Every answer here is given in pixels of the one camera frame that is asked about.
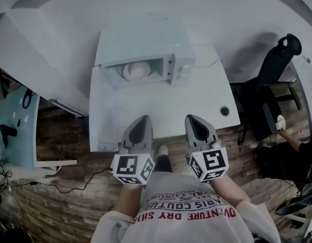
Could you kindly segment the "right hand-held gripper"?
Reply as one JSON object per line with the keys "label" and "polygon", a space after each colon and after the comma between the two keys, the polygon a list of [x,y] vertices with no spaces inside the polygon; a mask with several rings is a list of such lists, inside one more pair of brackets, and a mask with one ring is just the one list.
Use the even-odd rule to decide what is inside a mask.
{"label": "right hand-held gripper", "polygon": [[218,140],[212,124],[196,115],[188,114],[185,118],[185,130],[190,147],[186,155],[187,163],[200,182],[206,183],[221,177],[229,169],[227,150]]}

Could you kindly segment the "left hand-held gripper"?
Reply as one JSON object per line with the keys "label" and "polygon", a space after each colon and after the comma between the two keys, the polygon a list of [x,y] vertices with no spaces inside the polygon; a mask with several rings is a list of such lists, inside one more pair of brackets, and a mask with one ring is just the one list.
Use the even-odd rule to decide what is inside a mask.
{"label": "left hand-held gripper", "polygon": [[151,118],[142,115],[123,132],[122,146],[112,159],[110,173],[122,184],[146,186],[155,168],[152,140]]}

